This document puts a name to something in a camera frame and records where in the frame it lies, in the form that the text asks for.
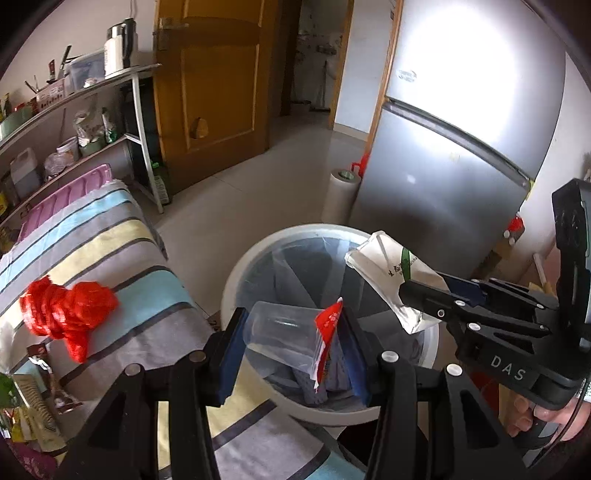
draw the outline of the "food package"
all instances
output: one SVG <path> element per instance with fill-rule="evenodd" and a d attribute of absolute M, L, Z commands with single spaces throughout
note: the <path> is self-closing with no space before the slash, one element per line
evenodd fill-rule
<path fill-rule="evenodd" d="M 37 366 L 45 385 L 51 391 L 53 406 L 59 414 L 67 413 L 82 405 L 72 395 L 60 387 L 56 376 L 49 365 L 49 354 L 42 343 L 27 347 L 29 360 Z"/>
<path fill-rule="evenodd" d="M 99 137 L 105 134 L 102 118 L 96 114 L 97 98 L 96 94 L 93 95 L 89 107 L 86 110 L 76 112 L 74 117 L 74 129 L 81 148 L 86 147 L 90 142 L 97 141 Z"/>
<path fill-rule="evenodd" d="M 12 379 L 28 409 L 31 429 L 41 450 L 53 452 L 64 448 L 66 442 L 61 437 L 57 423 L 41 397 L 35 378 L 32 375 L 15 374 Z"/>

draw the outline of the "refrigerator label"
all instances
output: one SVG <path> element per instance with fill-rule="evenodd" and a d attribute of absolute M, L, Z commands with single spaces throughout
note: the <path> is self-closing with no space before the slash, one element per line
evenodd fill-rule
<path fill-rule="evenodd" d="M 397 70 L 396 75 L 399 79 L 409 83 L 412 83 L 417 79 L 417 74 L 412 70 Z"/>

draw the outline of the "refrigerator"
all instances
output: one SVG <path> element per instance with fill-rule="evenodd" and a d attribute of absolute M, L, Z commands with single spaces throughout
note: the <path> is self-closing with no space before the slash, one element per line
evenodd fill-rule
<path fill-rule="evenodd" d="M 349 225 L 468 278 L 540 170 L 565 68 L 563 45 L 520 0 L 404 0 Z"/>

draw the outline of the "plastic bag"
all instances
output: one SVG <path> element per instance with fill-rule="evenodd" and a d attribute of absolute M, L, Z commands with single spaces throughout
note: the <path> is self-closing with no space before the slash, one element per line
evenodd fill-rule
<path fill-rule="evenodd" d="M 422 332 L 441 321 L 405 306 L 398 289 L 412 278 L 449 291 L 445 280 L 385 232 L 373 233 L 365 243 L 348 252 L 345 259 L 388 303 L 407 333 Z"/>
<path fill-rule="evenodd" d="M 63 172 L 71 161 L 72 157 L 64 153 L 52 153 L 48 155 L 43 163 L 43 167 L 45 168 L 45 181 L 50 180 Z"/>
<path fill-rule="evenodd" d="M 80 282 L 68 290 L 48 276 L 32 282 L 19 301 L 27 328 L 35 335 L 63 338 L 78 363 L 88 355 L 89 331 L 118 305 L 115 294 L 97 282 Z"/>
<path fill-rule="evenodd" d="M 94 94 L 91 97 L 89 107 L 86 110 L 76 112 L 74 117 L 74 129 L 80 147 L 86 147 L 89 143 L 95 142 L 105 135 L 102 117 L 96 114 L 97 100 L 97 94 Z"/>

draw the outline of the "human hand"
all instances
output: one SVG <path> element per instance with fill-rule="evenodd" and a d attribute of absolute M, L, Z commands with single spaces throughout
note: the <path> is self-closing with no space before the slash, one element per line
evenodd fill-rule
<path fill-rule="evenodd" d="M 519 432 L 527 432 L 533 425 L 535 416 L 546 422 L 560 424 L 560 427 L 556 430 L 556 433 L 552 438 L 554 440 L 568 422 L 576 404 L 577 398 L 573 397 L 568 405 L 561 410 L 548 410 L 547 408 L 538 405 L 532 411 L 530 408 L 530 402 L 521 395 L 516 395 L 513 405 L 508 408 L 506 415 L 505 427 L 507 433 L 511 437 L 515 437 Z M 562 437 L 563 442 L 574 438 L 581 431 L 585 426 L 585 423 L 587 423 L 590 412 L 591 404 L 584 401 L 573 424 L 570 426 L 569 431 Z"/>

